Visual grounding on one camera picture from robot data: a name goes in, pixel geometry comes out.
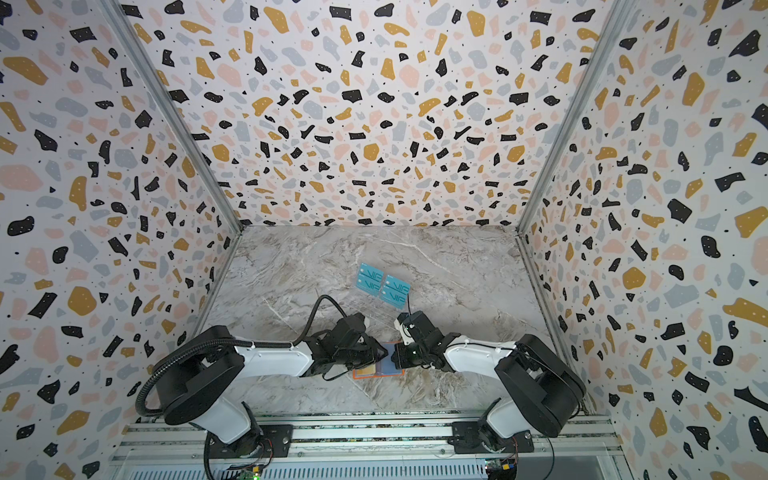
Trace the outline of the gold VIP card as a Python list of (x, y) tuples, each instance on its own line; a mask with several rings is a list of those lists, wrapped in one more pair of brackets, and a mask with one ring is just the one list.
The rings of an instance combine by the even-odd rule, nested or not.
[(360, 369), (359, 372), (362, 375), (375, 375), (377, 371), (377, 363), (373, 363)]

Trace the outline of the orange card holder wallet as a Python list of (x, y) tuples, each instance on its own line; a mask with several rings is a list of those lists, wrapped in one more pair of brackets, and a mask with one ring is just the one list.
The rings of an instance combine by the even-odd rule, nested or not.
[(359, 372), (360, 369), (356, 369), (352, 371), (352, 378), (355, 380), (361, 380), (361, 379), (371, 379), (371, 378), (387, 378), (387, 377), (403, 376), (405, 374), (405, 370), (397, 368), (395, 366), (394, 361), (392, 360), (392, 356), (395, 353), (395, 343), (394, 342), (385, 343), (384, 347), (387, 350), (387, 355), (382, 360), (376, 362), (377, 371), (375, 375), (362, 375)]

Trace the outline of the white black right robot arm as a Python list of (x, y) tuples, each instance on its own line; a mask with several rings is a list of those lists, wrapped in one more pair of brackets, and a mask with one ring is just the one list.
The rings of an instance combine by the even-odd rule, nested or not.
[(392, 361), (398, 369), (423, 367), (472, 373), (500, 381), (507, 392), (469, 428), (469, 449), (502, 452), (521, 434), (559, 436), (580, 410), (586, 387), (540, 338), (490, 342), (459, 333), (442, 333), (421, 311), (399, 314), (402, 341)]

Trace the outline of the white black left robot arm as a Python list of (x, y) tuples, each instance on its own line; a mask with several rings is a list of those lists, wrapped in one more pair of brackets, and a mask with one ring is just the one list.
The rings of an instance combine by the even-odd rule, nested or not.
[(230, 385), (256, 377), (320, 376), (331, 381), (383, 360), (388, 350), (366, 332), (360, 314), (294, 342), (246, 340), (213, 326), (162, 359), (136, 398), (142, 417), (191, 424), (230, 446), (262, 436), (250, 408), (227, 398)]

